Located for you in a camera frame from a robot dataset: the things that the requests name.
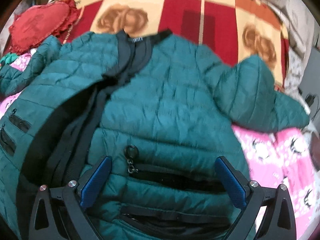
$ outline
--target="green puffer jacket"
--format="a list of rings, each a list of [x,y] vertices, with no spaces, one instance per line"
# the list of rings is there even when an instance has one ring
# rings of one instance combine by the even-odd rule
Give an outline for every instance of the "green puffer jacket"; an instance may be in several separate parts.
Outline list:
[[[15,145],[0,145],[0,214],[19,238],[28,238],[28,219],[47,153],[54,148],[52,138],[59,136],[56,127],[41,134],[39,130],[55,109],[101,80],[117,62],[115,35],[86,33],[63,46],[55,37],[47,38],[23,73],[8,65],[0,70],[0,100],[24,89],[0,119]],[[112,240],[157,239],[119,219],[124,204],[233,221],[239,211],[227,194],[182,191],[130,178],[123,150],[135,145],[144,163],[209,179],[215,178],[215,159],[224,155],[249,178],[231,122],[261,132],[309,122],[300,104],[274,91],[273,85],[270,70],[258,56],[230,68],[206,46],[175,35],[155,45],[148,64],[106,103],[87,155],[84,170],[103,155],[113,160],[107,183],[87,210],[101,235]],[[28,124],[25,131],[10,122],[12,111]],[[45,143],[31,149],[35,136]]]

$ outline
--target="metal screw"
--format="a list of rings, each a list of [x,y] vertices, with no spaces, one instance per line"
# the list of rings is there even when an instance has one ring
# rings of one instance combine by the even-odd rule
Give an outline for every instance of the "metal screw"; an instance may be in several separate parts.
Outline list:
[[[75,185],[77,185],[77,182],[75,180],[72,180],[68,183],[69,187],[74,187]]]
[[[257,187],[257,186],[259,185],[259,183],[256,182],[255,180],[252,180],[252,181],[250,181],[250,185],[251,185],[252,187]]]
[[[40,191],[44,191],[44,190],[46,190],[47,189],[47,185],[42,185],[41,187],[40,187]]]
[[[280,185],[280,188],[281,188],[282,190],[287,190],[287,186],[286,186],[285,184],[281,184],[281,185]]]

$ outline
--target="pink blanket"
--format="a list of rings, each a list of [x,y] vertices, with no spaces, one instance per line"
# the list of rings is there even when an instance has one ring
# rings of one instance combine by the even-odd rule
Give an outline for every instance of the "pink blanket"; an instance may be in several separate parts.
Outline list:
[[[26,69],[31,57],[32,57],[32,55],[30,53],[23,54],[20,57],[18,57],[13,63],[11,63],[10,66],[14,67],[20,71],[24,71]],[[18,98],[20,93],[15,94],[13,96],[9,96],[5,100],[0,102],[0,118],[4,115],[5,111],[12,104],[12,102]]]
[[[263,187],[285,184],[292,200],[297,239],[307,229],[316,203],[313,165],[308,145],[297,128],[263,134],[232,126],[249,165],[250,178]],[[256,220],[257,229],[265,208]]]

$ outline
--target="zipper pull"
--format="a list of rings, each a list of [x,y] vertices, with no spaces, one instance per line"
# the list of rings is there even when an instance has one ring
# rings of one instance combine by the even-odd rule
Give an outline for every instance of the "zipper pull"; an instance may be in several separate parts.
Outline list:
[[[17,112],[17,108],[12,109],[10,116],[13,116]]]
[[[139,156],[139,150],[135,145],[127,145],[124,148],[124,156],[128,163],[129,174],[137,173],[138,170],[133,165],[133,160]]]

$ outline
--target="blue grip pad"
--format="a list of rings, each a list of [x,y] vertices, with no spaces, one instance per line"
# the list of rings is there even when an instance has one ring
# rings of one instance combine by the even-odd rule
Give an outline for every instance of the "blue grip pad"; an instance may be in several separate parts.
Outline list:
[[[106,157],[88,180],[88,183],[84,186],[81,191],[81,202],[80,206],[83,210],[91,207],[96,201],[99,192],[102,189],[103,184],[106,182],[110,175],[112,168],[112,160],[110,157]]]
[[[236,208],[244,209],[247,206],[244,188],[221,158],[216,159],[214,167],[233,205]]]

